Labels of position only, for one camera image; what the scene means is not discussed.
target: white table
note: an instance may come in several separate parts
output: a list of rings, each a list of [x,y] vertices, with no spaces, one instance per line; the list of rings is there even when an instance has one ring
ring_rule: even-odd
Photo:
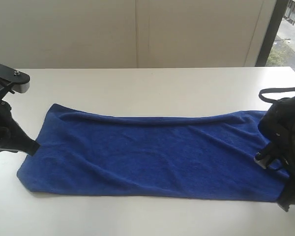
[[[8,95],[35,138],[53,103],[113,116],[202,117],[267,110],[260,89],[295,86],[281,68],[31,69],[25,94]],[[24,153],[0,153],[0,236],[295,236],[295,206],[156,197],[33,194],[16,178]]]

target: microfiber towel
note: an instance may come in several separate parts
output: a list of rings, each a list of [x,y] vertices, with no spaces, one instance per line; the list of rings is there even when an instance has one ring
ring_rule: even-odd
[[[33,192],[275,202],[288,175],[254,162],[264,114],[120,118],[54,104],[17,176]]]

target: road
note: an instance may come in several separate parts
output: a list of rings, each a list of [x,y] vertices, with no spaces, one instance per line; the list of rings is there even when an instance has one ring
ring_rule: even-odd
[[[289,44],[288,40],[282,40],[281,38],[279,38],[278,36],[275,38],[274,47],[278,47],[281,48],[284,46],[284,44]],[[289,57],[286,58],[286,63],[284,64],[285,66],[290,66],[294,71],[295,71],[295,52],[289,47],[290,53],[289,53]]]

